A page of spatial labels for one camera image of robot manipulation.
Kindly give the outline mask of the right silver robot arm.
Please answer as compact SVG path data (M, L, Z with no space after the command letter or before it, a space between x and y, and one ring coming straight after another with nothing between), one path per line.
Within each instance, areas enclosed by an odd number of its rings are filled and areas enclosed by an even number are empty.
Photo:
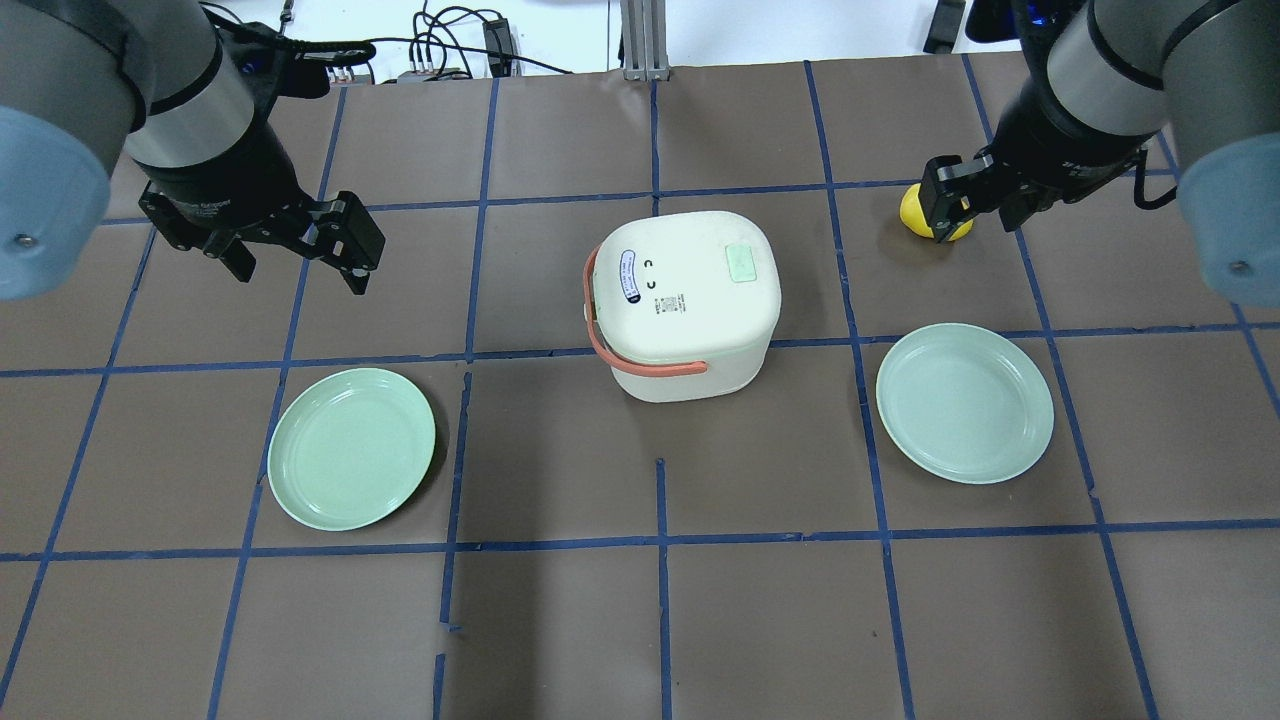
M1079 202L1171 128L1181 174L1143 209L1176 202L1207 287L1279 302L1279 6L1275 1L975 1L965 33L1015 38L1029 76L973 158L932 158L918 205L945 243L996 213L1009 232Z

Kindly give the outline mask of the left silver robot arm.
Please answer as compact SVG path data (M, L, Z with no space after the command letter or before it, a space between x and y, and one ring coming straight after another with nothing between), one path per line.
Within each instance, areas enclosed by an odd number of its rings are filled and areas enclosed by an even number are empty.
M340 273L365 293L385 237L358 196L307 193L269 117L316 99L369 41L300 41L197 1L5 1L1 291L65 282L104 220L120 158L145 174L140 209L179 251L252 278L252 243Z

